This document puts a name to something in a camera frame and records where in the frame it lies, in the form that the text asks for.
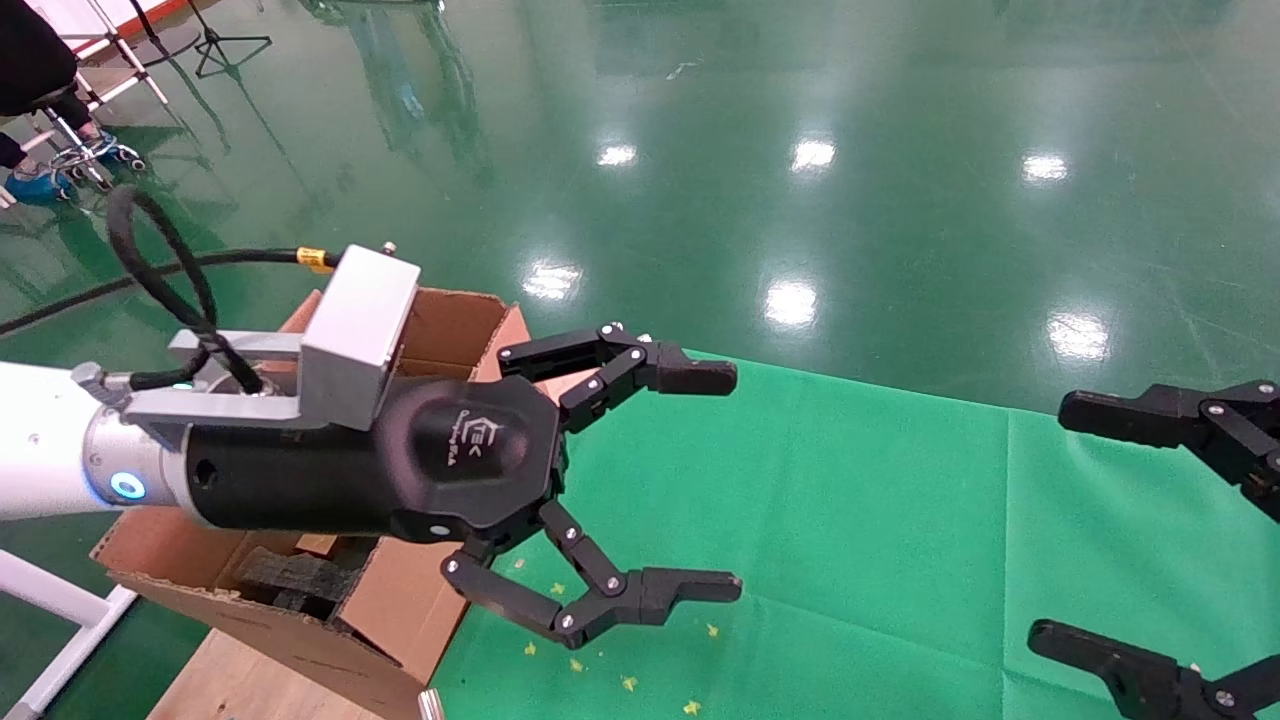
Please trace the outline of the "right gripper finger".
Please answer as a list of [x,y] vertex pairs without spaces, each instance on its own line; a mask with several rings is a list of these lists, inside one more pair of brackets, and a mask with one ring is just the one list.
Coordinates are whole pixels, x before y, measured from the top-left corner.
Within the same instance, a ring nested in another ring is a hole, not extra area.
[[1175,659],[1055,620],[1037,620],[1028,648],[1106,684],[1125,719],[1256,719],[1279,701],[1279,656],[1207,679]]
[[1083,389],[1064,396],[1062,428],[1155,448],[1185,448],[1279,519],[1279,388],[1252,380],[1216,391],[1153,384],[1135,398]]

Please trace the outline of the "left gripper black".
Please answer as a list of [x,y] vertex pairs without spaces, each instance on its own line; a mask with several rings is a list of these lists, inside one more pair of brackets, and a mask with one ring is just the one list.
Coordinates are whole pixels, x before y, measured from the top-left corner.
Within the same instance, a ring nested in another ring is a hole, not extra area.
[[398,379],[367,430],[193,427],[186,448],[212,527],[497,548],[539,530],[566,462],[557,404],[520,377]]

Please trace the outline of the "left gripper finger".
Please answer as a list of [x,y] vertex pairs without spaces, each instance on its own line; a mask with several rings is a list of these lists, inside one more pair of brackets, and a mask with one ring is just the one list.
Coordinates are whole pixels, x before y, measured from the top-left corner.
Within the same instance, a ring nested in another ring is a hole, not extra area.
[[586,429],[640,389],[728,396],[739,380],[733,363],[690,357],[677,345],[641,340],[620,323],[506,346],[497,356],[503,377],[532,384],[585,375],[558,396],[559,425],[567,433]]
[[540,528],[586,585],[568,605],[493,571],[494,544],[465,541],[442,564],[445,582],[471,605],[567,650],[580,650],[617,625],[660,626],[682,602],[732,603],[742,582],[728,571],[643,568],[621,571],[557,501],[538,511]]

